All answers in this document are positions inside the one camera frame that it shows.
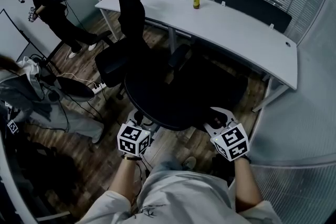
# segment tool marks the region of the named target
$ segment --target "person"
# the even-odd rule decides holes
[[[73,25],[65,15],[65,5],[54,0],[33,0],[33,3],[35,6],[33,20],[40,17],[57,37],[71,47],[70,59],[82,50],[77,40],[88,44],[89,51],[96,47],[97,44],[93,42],[97,35]]]
[[[24,58],[16,63],[0,55],[0,100],[20,110],[13,121],[23,123],[30,118],[51,129],[88,136],[92,138],[92,143],[98,143],[104,125],[68,110],[58,99],[51,102],[47,94],[40,97],[27,76],[34,67],[31,60],[25,61]]]
[[[165,155],[143,185],[137,199],[139,211],[131,215],[133,157],[124,156],[109,189],[77,224],[281,223],[270,202],[263,200],[249,161],[243,157],[234,160],[236,211],[232,210],[226,181],[191,171],[194,157],[181,166],[173,155]]]

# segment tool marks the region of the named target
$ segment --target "chair backrest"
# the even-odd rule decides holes
[[[274,29],[284,33],[292,20],[286,12],[280,10],[265,0],[215,0],[225,2],[225,6],[239,10],[267,25],[274,24]]]
[[[145,9],[140,0],[119,0],[121,31],[127,38],[142,39]]]

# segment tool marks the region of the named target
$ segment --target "black desk divider panel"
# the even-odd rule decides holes
[[[225,2],[225,6],[239,10],[267,25],[274,24],[274,29],[284,33],[292,17],[276,6],[264,0],[215,0]]]

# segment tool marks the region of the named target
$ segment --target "white t-shirt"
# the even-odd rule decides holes
[[[78,224],[280,224],[270,202],[237,214],[226,181],[187,171],[150,175],[138,197],[139,212],[122,195],[105,192]]]

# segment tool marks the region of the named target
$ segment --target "desk leg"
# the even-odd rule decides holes
[[[287,85],[280,85],[271,95],[263,99],[256,107],[252,109],[253,112],[257,112],[264,106],[268,105],[274,99],[282,95],[289,87]]]
[[[173,54],[173,52],[177,49],[177,40],[176,40],[176,31],[172,27],[168,27],[168,34],[169,34],[169,47],[170,52]]]
[[[116,31],[115,31],[114,27],[113,27],[112,24],[111,24],[111,21],[110,21],[110,19],[109,19],[109,15],[107,14],[107,12],[106,12],[105,9],[102,9],[102,8],[101,8],[100,11],[101,11],[101,13],[102,13],[102,15],[103,15],[103,17],[104,17],[104,19],[105,19],[107,25],[109,26],[109,29],[111,30],[111,32],[112,32],[112,34],[113,34],[115,40],[117,41],[118,38],[117,38],[117,35],[116,35]]]

